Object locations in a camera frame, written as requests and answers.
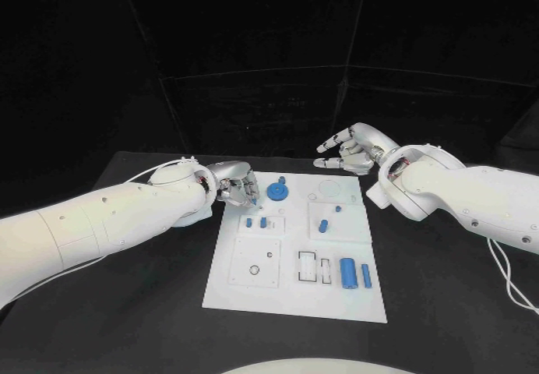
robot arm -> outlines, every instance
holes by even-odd
[[[365,175],[377,162],[380,181],[367,195],[380,208],[394,205],[416,221],[445,209],[466,230],[539,253],[535,175],[488,166],[468,168],[440,147],[400,147],[364,123],[342,131],[319,147],[319,152],[339,144],[342,157],[318,159],[315,166],[344,168]]]
[[[192,158],[153,170],[148,184],[132,182],[142,173],[122,185],[0,220],[0,308],[55,274],[211,217],[217,198],[247,208],[257,204],[247,162],[205,168]]]

white board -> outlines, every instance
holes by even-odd
[[[280,176],[287,179],[289,197],[277,202],[267,197],[267,187]],[[259,206],[226,208],[202,306],[387,323],[358,177],[257,172],[257,180]],[[322,219],[329,221],[325,233],[319,231]],[[312,256],[305,255],[302,263],[300,252],[313,253],[316,277]],[[355,289],[342,285],[342,258],[357,262]],[[373,288],[364,284],[364,263]],[[300,280],[302,268],[306,280],[316,281]]]

cable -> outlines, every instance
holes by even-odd
[[[125,183],[129,183],[132,181],[135,181],[142,175],[145,175],[146,173],[149,173],[151,171],[153,170],[158,170],[158,169],[162,169],[165,166],[174,164],[174,163],[178,163],[178,162],[187,162],[187,160],[174,160],[174,161],[169,161],[169,162],[165,162],[162,165],[158,165],[155,166],[153,168],[151,168],[149,170],[143,171],[142,173],[139,173],[133,178],[130,178]],[[84,269],[87,266],[90,265],[94,265],[96,263],[99,263],[107,256],[103,256],[100,257],[96,261],[93,261],[91,263],[87,263],[84,264],[83,266],[80,267],[76,267],[74,269],[68,270],[68,271],[64,271],[63,273],[58,273],[57,275],[54,275],[51,278],[48,278],[47,280],[44,280],[41,283],[38,283],[34,287],[31,287],[27,291],[24,291],[14,299],[11,302],[15,302],[19,298],[22,298],[25,295],[28,295],[37,288],[40,288],[41,286],[44,286],[50,281],[54,281],[57,278],[63,277],[66,274],[70,274],[73,273],[74,271],[77,270],[81,270]]]
[[[504,256],[504,259],[507,260],[507,267],[508,267],[508,271],[504,270],[504,266],[501,264],[501,260],[498,259],[498,256],[495,254],[495,249],[492,248],[492,244],[491,244],[491,241],[495,242],[496,244],[496,247],[502,253],[502,256]],[[527,308],[527,309],[531,309],[534,310],[534,312],[539,315],[539,308],[537,308],[537,306],[531,303],[531,301],[528,300],[527,296],[522,294],[521,290],[517,288],[517,285],[514,284],[512,282],[512,265],[509,264],[509,259],[508,259],[508,255],[507,255],[507,252],[504,251],[501,245],[498,244],[498,241],[495,239],[491,239],[488,238],[486,239],[486,243],[489,244],[489,249],[491,249],[491,253],[492,253],[492,256],[495,257],[495,261],[498,263],[498,267],[501,268],[501,272],[502,272],[502,275],[504,277],[507,278],[507,290],[508,290],[508,294],[509,294],[509,297],[512,298],[512,301],[522,307],[522,308]],[[522,304],[514,297],[514,294],[512,294],[512,288],[515,289],[517,293],[520,294],[520,296],[522,297],[522,300],[527,302],[528,305]]]

robotic hand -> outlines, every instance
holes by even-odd
[[[133,182],[153,170],[148,183]],[[211,217],[217,199],[250,208],[259,198],[257,178],[247,162],[204,167],[195,158],[182,158],[122,185],[0,220],[0,308],[47,281],[136,246],[171,227]]]
[[[341,158],[315,161],[357,175],[380,164],[380,181],[367,192],[381,209],[394,205],[422,221],[450,212],[466,230],[539,253],[539,178],[489,166],[468,168],[439,146],[404,146],[374,127],[357,123],[319,147],[341,145]]]

black table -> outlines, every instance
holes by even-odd
[[[119,153],[96,188],[177,155]],[[259,171],[342,174],[311,160],[243,159]],[[375,175],[361,178],[364,191]],[[204,309],[221,226],[169,230],[24,297],[0,326],[0,371],[217,374],[282,358],[347,358],[417,373],[539,372],[539,318],[507,295],[483,237],[436,212],[423,222],[364,197],[388,324]],[[539,256],[507,248],[539,302]]]

